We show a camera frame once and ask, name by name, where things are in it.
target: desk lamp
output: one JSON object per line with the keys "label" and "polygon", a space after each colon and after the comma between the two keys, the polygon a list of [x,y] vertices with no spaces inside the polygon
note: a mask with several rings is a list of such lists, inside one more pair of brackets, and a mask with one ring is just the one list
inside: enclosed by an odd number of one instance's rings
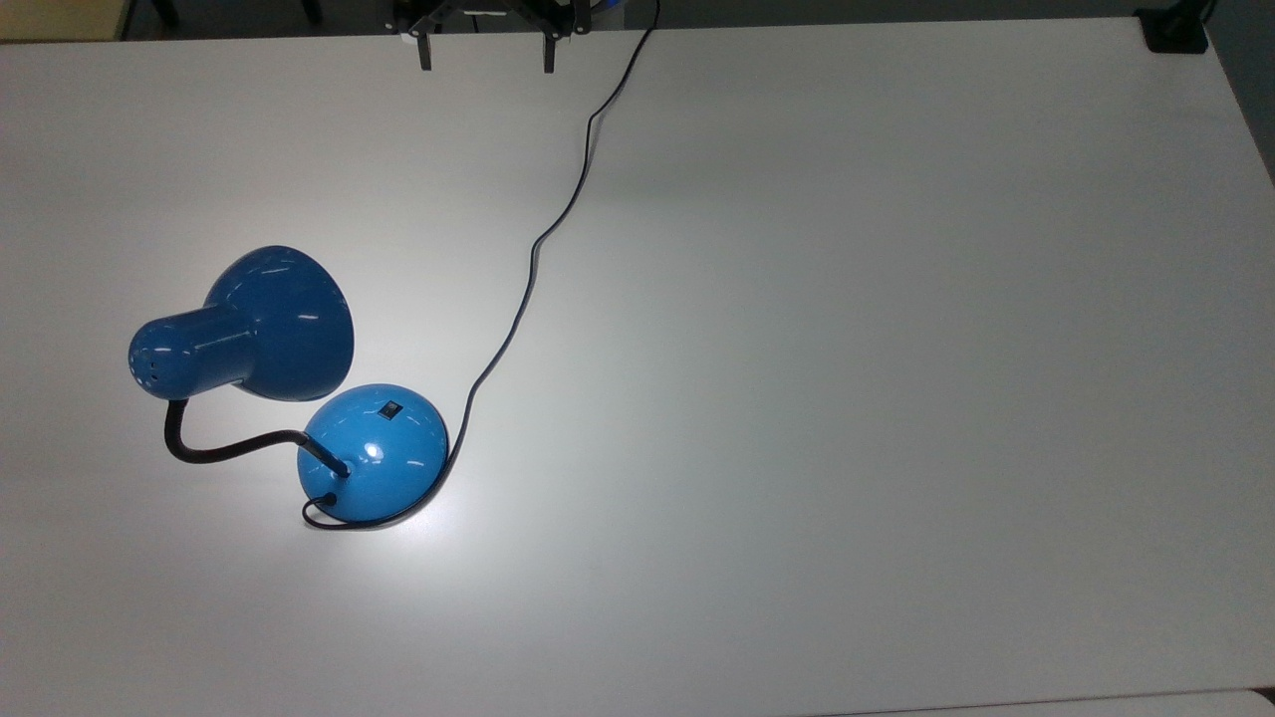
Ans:
{"label": "desk lamp", "polygon": [[231,264],[204,306],[156,319],[133,337],[129,370],[147,393],[168,401],[164,443],[180,461],[215,463],[295,443],[309,505],[351,526],[389,521],[421,503],[448,457],[442,417],[397,385],[347,390],[302,431],[274,431],[198,450],[181,440],[190,397],[235,384],[275,401],[314,401],[346,379],[354,327],[346,297],[314,259],[266,246]]}

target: white table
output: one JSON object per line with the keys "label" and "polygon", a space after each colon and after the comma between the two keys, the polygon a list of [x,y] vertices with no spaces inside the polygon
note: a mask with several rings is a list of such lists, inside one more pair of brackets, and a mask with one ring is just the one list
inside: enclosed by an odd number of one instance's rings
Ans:
{"label": "white table", "polygon": [[291,450],[167,455],[127,341],[266,244],[344,288],[349,387],[455,427],[635,41],[0,47],[0,712],[1275,683],[1275,191],[1133,19],[660,32],[423,513],[319,533]]}

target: lamp switch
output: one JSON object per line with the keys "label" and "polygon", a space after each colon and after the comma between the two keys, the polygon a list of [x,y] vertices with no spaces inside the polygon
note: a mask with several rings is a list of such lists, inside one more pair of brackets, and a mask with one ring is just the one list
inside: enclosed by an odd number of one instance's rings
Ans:
{"label": "lamp switch", "polygon": [[386,421],[393,421],[394,416],[398,416],[398,412],[402,411],[402,410],[403,410],[402,406],[399,406],[398,403],[394,403],[393,401],[390,401],[390,402],[386,402],[385,406],[381,406],[381,410],[377,411],[377,413],[380,413],[381,416],[384,416]]}

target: blue dome base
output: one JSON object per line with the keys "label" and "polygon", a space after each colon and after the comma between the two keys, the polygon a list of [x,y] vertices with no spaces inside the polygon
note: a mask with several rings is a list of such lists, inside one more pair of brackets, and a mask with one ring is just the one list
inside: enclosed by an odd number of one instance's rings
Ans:
{"label": "blue dome base", "polygon": [[384,521],[403,513],[433,486],[448,459],[442,416],[403,387],[371,384],[337,395],[306,425],[310,438],[349,466],[338,477],[305,450],[297,452],[301,487],[317,508],[346,522]]}

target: blue lamp shade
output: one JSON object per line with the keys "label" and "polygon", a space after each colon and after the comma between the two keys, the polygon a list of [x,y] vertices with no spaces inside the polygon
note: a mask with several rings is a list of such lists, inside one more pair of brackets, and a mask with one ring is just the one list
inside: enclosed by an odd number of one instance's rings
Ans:
{"label": "blue lamp shade", "polygon": [[266,246],[231,264],[203,309],[142,327],[129,370],[166,401],[228,383],[275,401],[312,401],[346,380],[353,357],[354,324],[337,282],[301,251]]}

